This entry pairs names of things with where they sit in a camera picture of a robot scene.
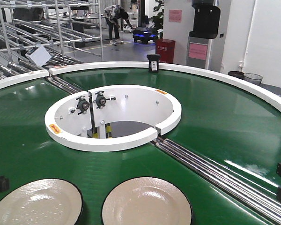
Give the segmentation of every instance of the man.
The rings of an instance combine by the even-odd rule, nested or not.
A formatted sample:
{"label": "man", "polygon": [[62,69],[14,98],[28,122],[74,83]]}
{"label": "man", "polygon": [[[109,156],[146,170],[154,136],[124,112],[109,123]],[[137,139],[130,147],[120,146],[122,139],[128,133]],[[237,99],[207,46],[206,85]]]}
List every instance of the man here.
{"label": "man", "polygon": [[[104,9],[104,16],[106,19],[106,22],[108,24],[108,36],[109,36],[109,44],[110,45],[117,45],[124,43],[119,36],[118,29],[120,28],[120,25],[118,24],[118,19],[122,18],[125,20],[132,28],[131,23],[128,20],[128,13],[125,12],[125,10],[119,6],[119,5],[113,5],[108,6]],[[114,29],[114,36],[115,40],[112,40],[112,30]]]}

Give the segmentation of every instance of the red trash bin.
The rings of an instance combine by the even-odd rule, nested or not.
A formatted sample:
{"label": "red trash bin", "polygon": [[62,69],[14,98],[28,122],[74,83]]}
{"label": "red trash bin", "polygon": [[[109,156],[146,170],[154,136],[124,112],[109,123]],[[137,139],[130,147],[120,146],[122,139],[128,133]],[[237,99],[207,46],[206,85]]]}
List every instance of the red trash bin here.
{"label": "red trash bin", "polygon": [[155,41],[155,52],[160,55],[159,62],[174,62],[175,41],[158,39]]}

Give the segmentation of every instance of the white wall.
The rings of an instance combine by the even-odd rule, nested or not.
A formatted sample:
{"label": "white wall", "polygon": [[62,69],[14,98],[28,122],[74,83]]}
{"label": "white wall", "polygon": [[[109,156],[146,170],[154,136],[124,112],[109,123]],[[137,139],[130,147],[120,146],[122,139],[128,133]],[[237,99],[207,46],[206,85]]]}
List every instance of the white wall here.
{"label": "white wall", "polygon": [[145,1],[145,15],[151,18],[153,15],[153,9],[157,6],[158,3],[155,0],[146,0]]}
{"label": "white wall", "polygon": [[281,0],[232,1],[222,72],[239,70],[243,60],[243,72],[281,87]]}
{"label": "white wall", "polygon": [[[169,10],[182,10],[182,22],[169,22]],[[194,8],[191,0],[164,1],[163,38],[174,40],[174,63],[186,64],[186,49],[189,32],[193,30]]]}
{"label": "white wall", "polygon": [[244,72],[281,87],[281,0],[256,0]]}
{"label": "white wall", "polygon": [[255,0],[232,0],[221,72],[238,71],[244,60]]}

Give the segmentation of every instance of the green conveyor belt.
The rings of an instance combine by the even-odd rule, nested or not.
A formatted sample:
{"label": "green conveyor belt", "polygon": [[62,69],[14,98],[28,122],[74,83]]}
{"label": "green conveyor belt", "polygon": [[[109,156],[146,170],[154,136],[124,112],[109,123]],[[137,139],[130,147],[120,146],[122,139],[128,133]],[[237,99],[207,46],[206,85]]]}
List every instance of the green conveyor belt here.
{"label": "green conveyor belt", "polygon": [[[245,91],[162,70],[150,74],[147,69],[101,69],[61,77],[84,90],[137,84],[167,91],[180,101],[182,119],[165,137],[272,192],[276,187],[229,162],[281,185],[275,173],[281,161],[281,113]],[[83,194],[84,209],[78,225],[100,225],[103,201],[116,185],[134,177],[153,176],[185,193],[192,203],[194,225],[271,224],[150,143],[106,153],[77,151],[56,143],[46,132],[44,115],[67,95],[43,79],[0,90],[0,176],[10,179],[10,191],[33,180],[66,179]],[[7,193],[1,193],[0,199]]]}

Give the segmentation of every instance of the ceramic plate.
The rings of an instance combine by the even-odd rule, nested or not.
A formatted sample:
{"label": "ceramic plate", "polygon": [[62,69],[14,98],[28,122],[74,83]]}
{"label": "ceramic plate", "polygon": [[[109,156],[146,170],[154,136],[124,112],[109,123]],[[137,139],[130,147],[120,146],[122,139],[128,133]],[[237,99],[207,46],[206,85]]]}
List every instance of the ceramic plate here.
{"label": "ceramic plate", "polygon": [[0,225],[74,225],[82,195],[65,180],[44,179],[21,186],[0,201]]}
{"label": "ceramic plate", "polygon": [[138,177],[115,187],[102,208],[104,225],[190,225],[192,208],[173,184]]}

